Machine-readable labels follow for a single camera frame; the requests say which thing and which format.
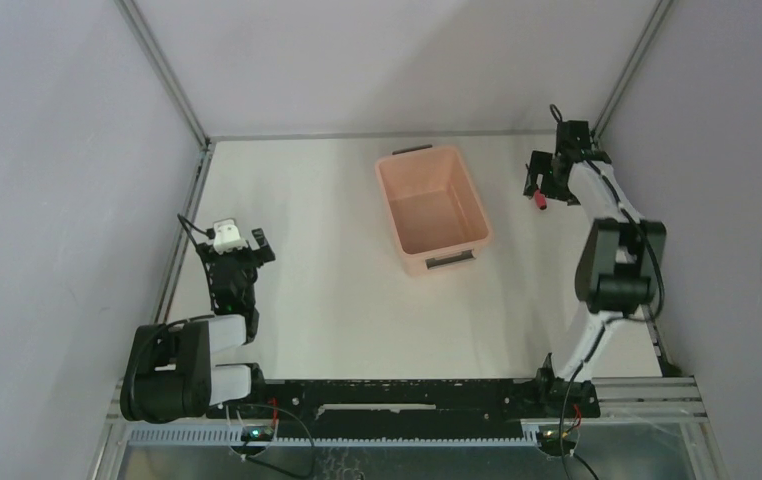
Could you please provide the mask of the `red black screwdriver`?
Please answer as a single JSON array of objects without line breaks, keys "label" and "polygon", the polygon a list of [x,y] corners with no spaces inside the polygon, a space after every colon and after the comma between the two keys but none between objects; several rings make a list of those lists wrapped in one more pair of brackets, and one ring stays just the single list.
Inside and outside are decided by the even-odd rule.
[{"label": "red black screwdriver", "polygon": [[529,173],[526,177],[524,195],[533,200],[539,210],[547,208],[547,199],[541,191],[542,175]]}]

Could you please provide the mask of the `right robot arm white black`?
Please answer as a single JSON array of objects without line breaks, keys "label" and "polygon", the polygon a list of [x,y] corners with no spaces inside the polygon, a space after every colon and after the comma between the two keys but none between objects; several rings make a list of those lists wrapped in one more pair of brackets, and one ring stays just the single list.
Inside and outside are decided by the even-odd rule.
[{"label": "right robot arm white black", "polygon": [[615,330],[642,322],[640,309],[663,305],[660,260],[667,231],[626,199],[588,123],[559,114],[554,118],[555,148],[532,152],[524,194],[541,210],[550,201],[581,207],[589,231],[575,270],[578,308],[564,339],[527,386],[535,408],[546,417],[592,417],[595,364]]}]

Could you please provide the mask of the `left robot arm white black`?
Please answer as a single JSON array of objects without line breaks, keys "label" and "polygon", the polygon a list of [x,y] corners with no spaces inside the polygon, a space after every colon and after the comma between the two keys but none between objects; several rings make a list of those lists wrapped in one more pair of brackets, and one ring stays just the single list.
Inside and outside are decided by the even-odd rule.
[{"label": "left robot arm white black", "polygon": [[255,247],[223,221],[209,242],[196,244],[210,311],[136,330],[120,393],[125,419],[164,424],[201,417],[226,401],[247,417],[267,409],[270,392],[254,380],[254,364],[215,359],[258,333],[255,284],[260,268],[276,256],[263,230],[253,230],[252,237]]}]

